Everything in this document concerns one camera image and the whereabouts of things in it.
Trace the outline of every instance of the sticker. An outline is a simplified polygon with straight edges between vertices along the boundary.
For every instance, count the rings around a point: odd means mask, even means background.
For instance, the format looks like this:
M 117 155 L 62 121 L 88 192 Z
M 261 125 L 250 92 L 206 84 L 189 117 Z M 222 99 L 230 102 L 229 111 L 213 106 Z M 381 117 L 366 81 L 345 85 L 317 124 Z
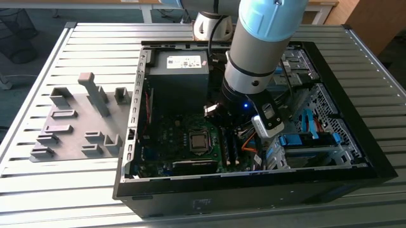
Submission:
M 166 68 L 202 68 L 201 56 L 169 56 L 166 59 Z
M 261 159 L 261 157 L 258 155 L 254 156 L 254 160 L 258 163 L 258 165 L 262 164 L 262 159 Z
M 202 210 L 211 204 L 211 199 L 195 199 L 193 201 L 193 208 L 195 210 Z

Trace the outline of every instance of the blue plastic clip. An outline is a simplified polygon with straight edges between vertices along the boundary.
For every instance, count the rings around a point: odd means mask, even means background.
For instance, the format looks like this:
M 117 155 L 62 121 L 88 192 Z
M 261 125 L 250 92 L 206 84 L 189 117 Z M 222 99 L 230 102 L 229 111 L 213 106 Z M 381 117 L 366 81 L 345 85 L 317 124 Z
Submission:
M 306 129 L 308 129 L 306 116 L 308 116 L 308 119 L 309 119 L 309 131 L 313 134 L 313 138 L 318 139 L 318 131 L 316 129 L 316 121 L 314 121 L 314 118 L 313 118 L 313 112 L 308 108 L 303 110 L 303 114 L 302 114 L 302 132 L 306 132 Z
M 337 144 L 341 144 L 342 143 L 341 135 L 336 132 L 336 133 L 333 133 L 333 137 L 334 137 Z
M 298 134 L 287 134 L 283 137 L 287 140 L 287 145 L 289 146 L 302 145 L 302 139 L 301 139 L 301 136 Z
M 282 146 L 286 146 L 286 139 L 285 139 L 285 135 L 279 137 L 279 142 Z
M 271 156 L 271 153 L 274 152 L 274 148 L 271 148 L 269 151 L 267 151 L 267 153 L 266 153 L 266 159 Z

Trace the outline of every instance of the power supply label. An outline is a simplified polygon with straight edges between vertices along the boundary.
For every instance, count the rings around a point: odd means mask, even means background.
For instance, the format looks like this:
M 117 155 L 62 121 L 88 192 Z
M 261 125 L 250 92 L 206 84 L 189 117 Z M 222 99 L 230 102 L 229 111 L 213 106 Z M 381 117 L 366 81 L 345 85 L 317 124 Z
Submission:
M 169 56 L 166 63 L 167 69 L 202 68 L 201 56 Z

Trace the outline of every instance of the floor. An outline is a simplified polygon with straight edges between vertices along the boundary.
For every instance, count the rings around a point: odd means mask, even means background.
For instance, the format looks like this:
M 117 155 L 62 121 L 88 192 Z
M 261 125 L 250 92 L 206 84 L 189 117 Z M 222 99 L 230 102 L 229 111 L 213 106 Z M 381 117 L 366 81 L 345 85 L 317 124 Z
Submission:
M 59 10 L 59 18 L 52 18 L 51 9 L 28 9 L 27 12 L 36 26 L 36 29 L 39 30 L 39 35 L 31 40 L 39 55 L 32 62 L 22 65 L 15 65 L 0 54 L 0 73 L 6 76 L 22 75 L 8 77 L 14 84 L 12 90 L 0 90 L 0 141 L 7 133 L 2 127 L 8 127 L 12 124 L 22 103 L 36 80 L 35 76 L 40 73 L 58 37 L 64 28 L 64 24 L 70 21 L 92 23 L 143 22 L 141 11 L 134 9 L 62 9 Z M 154 10 L 154 22 L 179 22 L 179 19 L 182 17 L 181 10 L 175 10 L 167 14 L 171 15 L 171 17 L 163 17 L 162 13 Z M 191 18 L 195 18 L 197 12 L 190 12 L 190 16 Z M 394 39 L 386 50 L 380 55 L 380 59 L 388 66 L 390 65 L 389 70 L 405 87 L 406 77 L 404 77 L 404 75 L 406 75 L 406 42 L 404 39 Z

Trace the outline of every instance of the wooden furniture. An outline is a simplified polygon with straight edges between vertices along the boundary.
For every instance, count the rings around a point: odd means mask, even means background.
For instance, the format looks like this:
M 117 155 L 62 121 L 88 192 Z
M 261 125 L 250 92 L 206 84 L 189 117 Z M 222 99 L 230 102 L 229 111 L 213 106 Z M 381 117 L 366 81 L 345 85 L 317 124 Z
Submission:
M 322 25 L 337 4 L 338 0 L 310 0 L 303 23 Z M 145 23 L 153 23 L 151 10 L 173 9 L 159 4 L 159 0 L 0 0 L 0 8 L 139 9 Z
M 349 24 L 378 55 L 398 32 L 406 28 L 406 1 L 340 0 L 325 24 Z

